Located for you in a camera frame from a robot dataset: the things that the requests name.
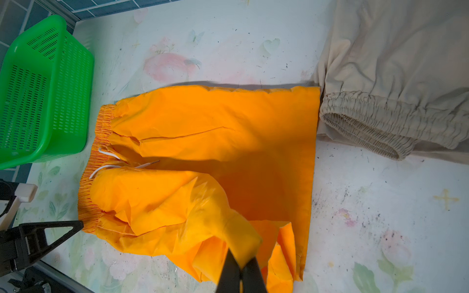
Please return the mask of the green plastic basket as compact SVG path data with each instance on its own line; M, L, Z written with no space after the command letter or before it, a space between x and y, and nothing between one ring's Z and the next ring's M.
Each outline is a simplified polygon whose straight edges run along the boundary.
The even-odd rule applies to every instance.
M1 168L45 162L87 142L94 57L52 15L18 36L1 68Z

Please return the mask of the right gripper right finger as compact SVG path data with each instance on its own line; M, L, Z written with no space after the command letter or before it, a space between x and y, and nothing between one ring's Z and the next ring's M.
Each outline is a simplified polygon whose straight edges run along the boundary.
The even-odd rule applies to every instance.
M241 281L243 293L267 293L256 258L252 258L241 270Z

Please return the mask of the beige drawstring shorts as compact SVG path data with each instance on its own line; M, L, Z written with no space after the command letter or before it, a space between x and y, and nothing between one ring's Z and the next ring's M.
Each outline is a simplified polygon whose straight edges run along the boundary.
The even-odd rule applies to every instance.
M467 1L337 1L314 81L320 138L468 163Z

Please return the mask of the orange shorts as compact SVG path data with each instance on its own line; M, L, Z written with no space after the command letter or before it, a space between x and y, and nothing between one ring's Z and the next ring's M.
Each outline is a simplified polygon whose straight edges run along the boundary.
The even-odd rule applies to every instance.
M317 87L165 87L101 107L78 192L84 231L218 283L227 253L270 293L303 278Z

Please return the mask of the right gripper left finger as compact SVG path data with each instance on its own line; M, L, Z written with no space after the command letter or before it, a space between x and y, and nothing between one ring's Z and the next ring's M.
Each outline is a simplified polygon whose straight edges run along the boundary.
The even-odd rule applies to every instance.
M241 270L232 252L228 250L215 293L240 293Z

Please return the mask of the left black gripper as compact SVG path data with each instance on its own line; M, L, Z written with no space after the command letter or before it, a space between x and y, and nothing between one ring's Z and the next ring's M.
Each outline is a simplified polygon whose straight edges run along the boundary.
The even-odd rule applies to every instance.
M32 266L84 228L81 220L23 223L1 231L1 276ZM68 228L51 244L46 230Z

